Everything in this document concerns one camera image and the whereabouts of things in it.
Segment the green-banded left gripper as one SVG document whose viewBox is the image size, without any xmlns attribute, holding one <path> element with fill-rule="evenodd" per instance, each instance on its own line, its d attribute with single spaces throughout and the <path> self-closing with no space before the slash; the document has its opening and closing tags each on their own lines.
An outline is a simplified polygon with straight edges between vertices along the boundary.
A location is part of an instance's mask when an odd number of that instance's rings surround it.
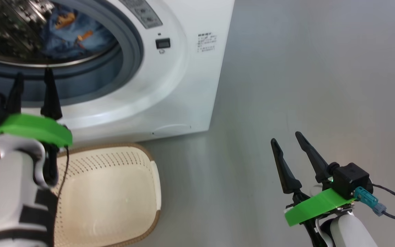
<svg viewBox="0 0 395 247">
<path fill-rule="evenodd" d="M 33 158 L 33 179 L 40 187 L 54 187 L 58 183 L 57 155 L 73 144 L 72 132 L 55 119 L 61 119 L 62 110 L 51 68 L 45 69 L 46 85 L 41 115 L 19 114 L 22 107 L 24 75 L 19 72 L 7 99 L 11 114 L 0 125 L 0 158 L 19 151 Z"/>
</svg>

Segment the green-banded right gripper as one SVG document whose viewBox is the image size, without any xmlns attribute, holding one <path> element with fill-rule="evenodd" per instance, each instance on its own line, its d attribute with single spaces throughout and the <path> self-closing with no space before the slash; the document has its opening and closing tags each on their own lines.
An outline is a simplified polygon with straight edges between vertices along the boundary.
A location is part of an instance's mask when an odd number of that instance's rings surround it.
<svg viewBox="0 0 395 247">
<path fill-rule="evenodd" d="M 301 132 L 297 131 L 295 136 L 301 149 L 306 153 L 312 164 L 317 183 L 327 183 L 331 177 L 327 172 L 328 163 Z M 288 167 L 278 141 L 272 139 L 270 144 L 283 193 L 292 194 L 300 192 L 302 188 L 301 182 L 294 177 Z M 284 217 L 290 227 L 303 225 L 314 247 L 332 247 L 333 241 L 320 229 L 319 219 L 328 216 L 334 210 L 344 205 L 351 205 L 354 200 L 354 198 L 346 200 L 335 192 L 334 189 L 326 189 L 298 204 L 294 203 L 293 206 L 289 206 L 284 212 Z"/>
</svg>

